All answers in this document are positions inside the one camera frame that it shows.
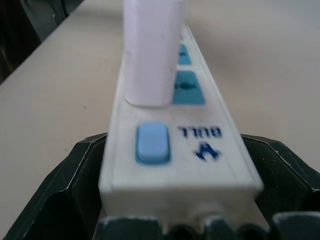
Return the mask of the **white charger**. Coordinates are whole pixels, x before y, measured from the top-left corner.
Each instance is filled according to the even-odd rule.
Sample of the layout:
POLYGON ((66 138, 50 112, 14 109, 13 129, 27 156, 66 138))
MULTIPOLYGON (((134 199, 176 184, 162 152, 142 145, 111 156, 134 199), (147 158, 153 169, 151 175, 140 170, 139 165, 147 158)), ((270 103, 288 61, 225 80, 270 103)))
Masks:
POLYGON ((125 99, 163 107, 173 100, 184 0, 123 0, 125 99))

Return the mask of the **white power strip blue sockets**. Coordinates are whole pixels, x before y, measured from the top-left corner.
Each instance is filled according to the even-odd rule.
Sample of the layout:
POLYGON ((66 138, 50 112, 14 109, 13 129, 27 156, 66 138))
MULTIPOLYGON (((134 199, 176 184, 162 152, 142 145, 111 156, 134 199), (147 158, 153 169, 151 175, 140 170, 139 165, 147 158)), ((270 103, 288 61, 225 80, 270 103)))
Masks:
POLYGON ((111 217, 153 217, 198 225, 213 215, 240 224, 263 182, 188 26, 181 36, 175 101, 161 108, 130 105, 119 73, 99 176, 102 208, 111 217), (138 161, 138 128, 167 129, 169 161, 138 161))

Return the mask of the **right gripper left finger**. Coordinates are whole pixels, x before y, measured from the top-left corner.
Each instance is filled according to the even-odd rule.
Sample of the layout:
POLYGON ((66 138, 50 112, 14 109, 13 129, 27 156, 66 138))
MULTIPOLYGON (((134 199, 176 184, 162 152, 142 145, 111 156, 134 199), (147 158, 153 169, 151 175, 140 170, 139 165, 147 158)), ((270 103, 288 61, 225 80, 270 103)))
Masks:
POLYGON ((107 133, 78 142, 43 180, 3 240, 92 240, 107 133))

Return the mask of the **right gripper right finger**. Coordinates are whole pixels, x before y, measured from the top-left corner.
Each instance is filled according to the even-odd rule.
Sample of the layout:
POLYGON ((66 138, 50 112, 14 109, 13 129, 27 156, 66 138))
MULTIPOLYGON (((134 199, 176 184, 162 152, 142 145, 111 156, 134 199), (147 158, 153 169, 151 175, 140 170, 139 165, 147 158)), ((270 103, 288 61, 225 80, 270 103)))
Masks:
POLYGON ((320 240, 320 173, 278 140, 241 137, 264 184, 255 203, 269 240, 320 240))

